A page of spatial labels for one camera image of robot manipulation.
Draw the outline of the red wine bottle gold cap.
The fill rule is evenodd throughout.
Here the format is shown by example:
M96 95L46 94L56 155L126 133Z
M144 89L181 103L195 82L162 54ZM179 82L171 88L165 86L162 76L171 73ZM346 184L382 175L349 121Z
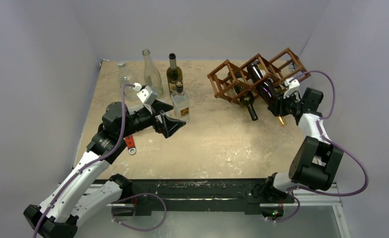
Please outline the red wine bottle gold cap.
M258 81L263 78L263 74L261 73L261 70L256 61L249 64L247 66L247 70L250 77L252 78L253 83L256 84L256 90L269 106L275 98L275 90L272 81L267 78L262 83L258 83ZM286 120L283 117L277 118L282 126L286 125Z

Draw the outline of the clear bottle black cap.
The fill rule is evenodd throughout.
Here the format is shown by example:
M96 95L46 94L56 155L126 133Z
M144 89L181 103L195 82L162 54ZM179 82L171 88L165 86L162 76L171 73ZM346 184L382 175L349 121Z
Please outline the clear bottle black cap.
M183 121L190 120L190 96L184 91L183 82L178 80L175 84L176 91L172 92L171 100L173 102L174 113L177 119Z

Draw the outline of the clear glass bottle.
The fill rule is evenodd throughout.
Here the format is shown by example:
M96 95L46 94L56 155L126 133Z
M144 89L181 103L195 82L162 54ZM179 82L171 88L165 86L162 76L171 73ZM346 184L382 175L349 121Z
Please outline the clear glass bottle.
M161 97L163 95L162 78L158 68L155 66L152 60L150 50L143 49L142 55L144 59L144 82L158 94L158 97Z
M118 75L118 82L120 86L126 84L124 87L125 99L132 102L138 101L139 98L137 93L142 89L138 75L132 71L124 61L120 61L118 63L118 68L120 71Z

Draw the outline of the dark bottle silver cap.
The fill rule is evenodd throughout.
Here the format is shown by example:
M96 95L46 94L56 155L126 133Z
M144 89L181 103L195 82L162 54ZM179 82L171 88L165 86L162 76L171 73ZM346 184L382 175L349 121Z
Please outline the dark bottle silver cap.
M172 94L176 91L176 82L183 80L183 73L180 67L177 66L176 55L174 53L169 54L170 66L167 69L166 76L169 87L169 93Z

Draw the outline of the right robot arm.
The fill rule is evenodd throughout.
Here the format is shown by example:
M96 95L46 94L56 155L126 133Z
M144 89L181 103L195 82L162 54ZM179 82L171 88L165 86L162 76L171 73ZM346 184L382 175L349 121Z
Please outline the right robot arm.
M274 173L265 183L256 184L250 198L276 203L287 197L289 188L305 187L327 191L343 157L343 151L324 139L322 114L318 107L323 92L307 88L301 98L298 92L285 97L279 95L268 109L277 116L292 115L305 138L287 173Z

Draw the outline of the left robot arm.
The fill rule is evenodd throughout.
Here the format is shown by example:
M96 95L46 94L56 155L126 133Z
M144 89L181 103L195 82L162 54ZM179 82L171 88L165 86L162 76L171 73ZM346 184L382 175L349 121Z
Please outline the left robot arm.
M34 230L33 236L71 238L79 226L107 204L136 201L138 195L132 182L120 174L111 176L90 195L85 192L126 148L127 136L153 127L169 138L183 127L184 121L166 115L172 108L155 100L150 110L142 108L129 114L123 102L111 103L78 165L48 198L25 209L24 216Z

